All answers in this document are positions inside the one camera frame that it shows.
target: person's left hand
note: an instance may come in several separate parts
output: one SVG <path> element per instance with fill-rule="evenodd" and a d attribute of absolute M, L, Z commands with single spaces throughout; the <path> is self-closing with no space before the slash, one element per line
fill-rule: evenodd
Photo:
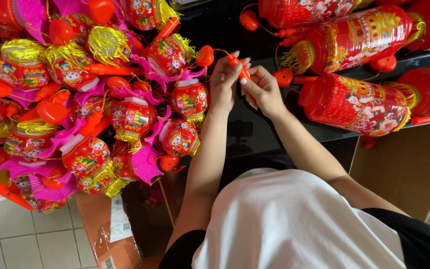
<path fill-rule="evenodd" d="M 239 51 L 230 53 L 238 57 Z M 236 80 L 241 67 L 250 68 L 250 58 L 241 59 L 233 68 L 228 64 L 228 57 L 223 57 L 215 65 L 210 76 L 210 109 L 230 112 L 235 102 Z"/>

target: hand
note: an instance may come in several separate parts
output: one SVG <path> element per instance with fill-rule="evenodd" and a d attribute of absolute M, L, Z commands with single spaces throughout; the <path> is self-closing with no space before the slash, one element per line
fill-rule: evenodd
<path fill-rule="evenodd" d="M 281 99 L 276 78 L 262 66 L 252 67 L 247 71 L 251 76 L 251 80 L 246 78 L 240 80 L 242 94 L 246 93 L 246 91 L 253 94 L 263 115 L 270 119 L 285 111 L 286 107 Z M 252 104 L 252 98 L 249 95 L 246 96 L 248 103 Z"/>
<path fill-rule="evenodd" d="M 238 57 L 239 51 L 230 53 Z M 241 59 L 240 63 L 233 68 L 228 64 L 228 58 L 225 56 L 218 60 L 215 65 L 212 76 L 210 76 L 210 109 L 215 111 L 230 112 L 235 101 L 236 80 L 242 69 L 250 67 L 250 58 Z"/>

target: qr code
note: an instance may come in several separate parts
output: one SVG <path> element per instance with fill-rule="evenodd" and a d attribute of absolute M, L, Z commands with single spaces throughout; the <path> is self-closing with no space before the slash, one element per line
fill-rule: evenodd
<path fill-rule="evenodd" d="M 124 227 L 122 228 L 122 231 L 128 231 L 130 230 L 130 223 L 124 223 Z"/>

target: forearm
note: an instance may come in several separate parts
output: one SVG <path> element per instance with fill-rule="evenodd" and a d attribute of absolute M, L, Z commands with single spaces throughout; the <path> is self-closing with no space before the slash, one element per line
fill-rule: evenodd
<path fill-rule="evenodd" d="M 300 170 L 328 181 L 347 173 L 334 156 L 287 109 L 272 117 L 273 125 L 291 160 Z"/>
<path fill-rule="evenodd" d="M 201 145 L 188 170 L 185 196 L 216 198 L 225 161 L 227 122 L 227 111 L 208 111 Z"/>

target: fingernail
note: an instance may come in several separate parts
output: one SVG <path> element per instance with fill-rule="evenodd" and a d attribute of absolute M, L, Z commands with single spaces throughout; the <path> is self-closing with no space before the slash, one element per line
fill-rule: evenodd
<path fill-rule="evenodd" d="M 240 70 L 242 70 L 242 63 L 238 62 L 238 63 L 235 65 L 235 71 L 240 71 Z"/>

